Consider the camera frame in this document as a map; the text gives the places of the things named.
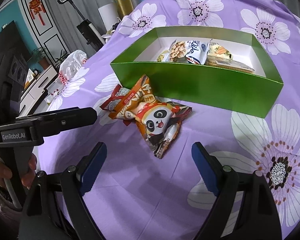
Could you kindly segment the dark yellow candy packet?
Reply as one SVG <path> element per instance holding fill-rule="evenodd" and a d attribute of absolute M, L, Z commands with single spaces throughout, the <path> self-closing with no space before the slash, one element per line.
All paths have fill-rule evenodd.
<path fill-rule="evenodd" d="M 170 61 L 170 53 L 168 50 L 163 51 L 158 57 L 157 62 L 169 62 Z"/>

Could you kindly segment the green cardboard box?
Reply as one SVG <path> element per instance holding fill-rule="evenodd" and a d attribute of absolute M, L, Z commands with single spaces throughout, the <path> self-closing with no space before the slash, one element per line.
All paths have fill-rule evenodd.
<path fill-rule="evenodd" d="M 244 73 L 225 67 L 159 62 L 173 41 L 214 41 L 235 61 L 253 68 Z M 147 75 L 157 96 L 195 102 L 264 118 L 275 103 L 283 81 L 255 36 L 242 31 L 200 26 L 152 29 L 111 62 L 121 85 L 132 88 Z"/>

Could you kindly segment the white tv cabinet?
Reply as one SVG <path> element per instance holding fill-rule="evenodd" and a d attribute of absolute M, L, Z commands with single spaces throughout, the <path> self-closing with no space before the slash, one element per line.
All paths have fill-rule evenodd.
<path fill-rule="evenodd" d="M 47 87 L 56 79 L 57 72 L 50 65 L 24 90 L 20 99 L 19 116 L 32 114 L 47 94 Z"/>

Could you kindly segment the black white stick vacuum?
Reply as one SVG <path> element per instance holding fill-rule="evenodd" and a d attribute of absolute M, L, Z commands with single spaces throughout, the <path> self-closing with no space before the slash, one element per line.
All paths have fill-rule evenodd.
<path fill-rule="evenodd" d="M 106 42 L 93 23 L 83 16 L 72 0 L 57 0 L 57 2 L 59 4 L 65 4 L 67 2 L 71 4 L 82 19 L 82 22 L 77 26 L 77 29 L 86 39 L 87 44 L 91 45 L 95 51 L 99 51 Z"/>

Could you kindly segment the black television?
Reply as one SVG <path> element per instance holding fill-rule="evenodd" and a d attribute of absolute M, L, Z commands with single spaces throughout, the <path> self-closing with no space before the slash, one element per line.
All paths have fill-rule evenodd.
<path fill-rule="evenodd" d="M 31 58 L 30 51 L 23 42 L 14 21 L 0 31 L 0 53 L 6 53 L 11 49 L 21 54 L 25 62 Z"/>

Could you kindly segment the cream corn yam packet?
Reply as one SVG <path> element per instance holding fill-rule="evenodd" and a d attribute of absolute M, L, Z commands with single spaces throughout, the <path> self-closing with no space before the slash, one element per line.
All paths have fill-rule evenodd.
<path fill-rule="evenodd" d="M 229 60 L 233 59 L 233 55 L 230 53 L 230 51 L 214 41 L 209 42 L 209 51 L 207 52 L 207 55 Z"/>

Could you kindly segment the white board panel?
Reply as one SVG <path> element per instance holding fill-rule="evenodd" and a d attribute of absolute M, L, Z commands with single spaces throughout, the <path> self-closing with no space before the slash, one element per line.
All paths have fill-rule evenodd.
<path fill-rule="evenodd" d="M 104 23 L 106 31 L 111 30 L 114 24 L 121 21 L 115 3 L 109 3 L 98 8 L 98 12 Z"/>

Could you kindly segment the red silver snack packet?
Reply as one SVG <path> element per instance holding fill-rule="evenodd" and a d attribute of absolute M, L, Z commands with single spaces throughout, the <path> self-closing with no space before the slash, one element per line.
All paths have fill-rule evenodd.
<path fill-rule="evenodd" d="M 116 85 L 110 97 L 100 105 L 104 115 L 100 118 L 100 125 L 104 126 L 113 123 L 115 120 L 109 117 L 109 113 L 114 111 L 117 104 L 130 92 L 130 89 Z"/>

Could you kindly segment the white red plastic bag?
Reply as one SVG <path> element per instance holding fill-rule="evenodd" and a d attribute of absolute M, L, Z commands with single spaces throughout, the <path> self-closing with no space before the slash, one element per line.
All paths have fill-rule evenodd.
<path fill-rule="evenodd" d="M 82 50 L 76 50 L 70 53 L 59 67 L 58 78 L 61 84 L 66 84 L 75 76 L 78 70 L 85 64 L 88 57 Z"/>

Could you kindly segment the beige biscuit pack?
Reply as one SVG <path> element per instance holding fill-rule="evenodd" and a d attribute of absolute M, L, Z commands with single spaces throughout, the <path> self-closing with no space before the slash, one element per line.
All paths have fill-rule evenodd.
<path fill-rule="evenodd" d="M 244 73 L 253 73 L 255 70 L 246 64 L 241 62 L 232 60 L 232 59 L 224 59 L 222 57 L 217 56 L 207 56 L 205 64 L 207 66 L 213 66 L 218 68 L 224 68 L 229 70 L 240 71 Z"/>

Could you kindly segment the white blue puff packet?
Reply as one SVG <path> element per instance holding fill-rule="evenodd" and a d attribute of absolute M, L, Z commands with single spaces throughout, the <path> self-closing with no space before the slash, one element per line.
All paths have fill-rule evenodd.
<path fill-rule="evenodd" d="M 207 60 L 210 42 L 198 40 L 173 41 L 167 52 L 167 62 L 203 65 Z"/>

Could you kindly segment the red chinese knot ornament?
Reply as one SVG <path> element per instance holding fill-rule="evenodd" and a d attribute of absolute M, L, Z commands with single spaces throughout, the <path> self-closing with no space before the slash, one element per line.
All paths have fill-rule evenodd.
<path fill-rule="evenodd" d="M 30 11 L 30 15 L 31 15 L 31 18 L 33 20 L 36 19 L 36 16 L 38 16 L 41 24 L 43 26 L 45 26 L 45 22 L 41 16 L 41 12 L 42 13 L 46 13 L 46 10 L 43 6 L 43 3 L 41 2 L 41 0 L 30 0 L 29 1 L 29 11 Z"/>

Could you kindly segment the orange panda seed packet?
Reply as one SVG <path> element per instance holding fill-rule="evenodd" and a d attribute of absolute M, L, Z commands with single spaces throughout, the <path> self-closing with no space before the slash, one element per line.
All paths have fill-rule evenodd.
<path fill-rule="evenodd" d="M 135 123 L 154 156 L 161 159 L 191 112 L 189 106 L 159 100 L 149 77 L 143 75 L 109 117 L 123 120 L 126 125 Z"/>

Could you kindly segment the potted green plant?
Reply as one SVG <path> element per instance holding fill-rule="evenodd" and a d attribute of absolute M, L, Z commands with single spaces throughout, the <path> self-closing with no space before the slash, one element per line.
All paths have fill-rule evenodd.
<path fill-rule="evenodd" d="M 31 53 L 31 62 L 38 63 L 43 70 L 46 70 L 50 67 L 49 58 L 47 57 L 48 49 L 46 46 L 38 47 L 34 49 Z"/>

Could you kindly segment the purple floral tablecloth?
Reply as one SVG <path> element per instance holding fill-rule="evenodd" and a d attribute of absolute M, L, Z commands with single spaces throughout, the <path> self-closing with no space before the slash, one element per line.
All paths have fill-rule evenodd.
<path fill-rule="evenodd" d="M 255 36 L 283 88 L 260 118 L 157 96 L 151 84 L 159 100 L 192 108 L 158 159 L 135 123 L 114 119 L 100 125 L 100 105 L 121 85 L 111 62 L 152 29 L 169 26 L 225 28 Z M 106 239 L 194 238 L 216 200 L 192 159 L 195 142 L 236 172 L 259 173 L 273 195 L 280 221 L 274 226 L 250 222 L 239 239 L 285 238 L 300 225 L 300 22 L 281 2 L 144 0 L 65 84 L 49 110 L 70 107 L 93 107 L 97 120 L 47 137 L 38 148 L 40 168 L 48 174 L 63 172 L 98 142 L 105 143 L 106 161 L 83 199 Z"/>

